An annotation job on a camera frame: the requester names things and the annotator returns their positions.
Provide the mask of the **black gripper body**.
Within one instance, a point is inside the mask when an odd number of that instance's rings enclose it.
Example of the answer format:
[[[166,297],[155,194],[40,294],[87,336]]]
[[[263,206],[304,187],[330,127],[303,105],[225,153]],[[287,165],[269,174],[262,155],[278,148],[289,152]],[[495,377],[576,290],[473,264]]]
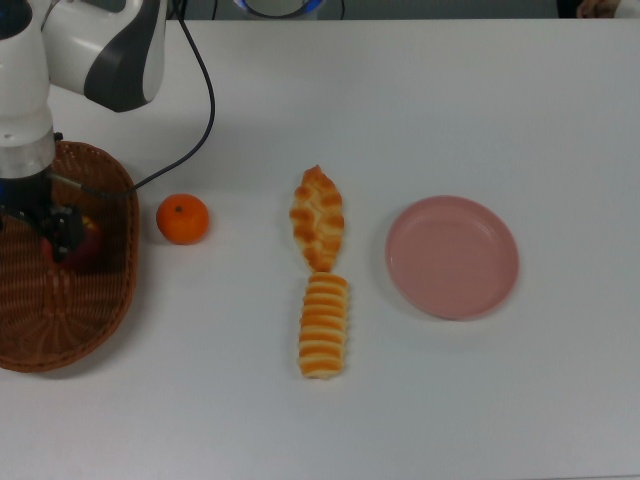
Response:
[[[31,226],[46,226],[51,219],[50,169],[21,178],[1,179],[1,212]]]

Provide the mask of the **person's hand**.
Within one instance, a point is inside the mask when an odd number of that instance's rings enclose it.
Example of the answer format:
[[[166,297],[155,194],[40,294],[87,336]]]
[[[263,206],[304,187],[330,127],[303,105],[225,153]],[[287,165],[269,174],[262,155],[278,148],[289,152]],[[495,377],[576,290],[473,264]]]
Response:
[[[583,0],[576,8],[579,19],[613,18],[619,0]]]

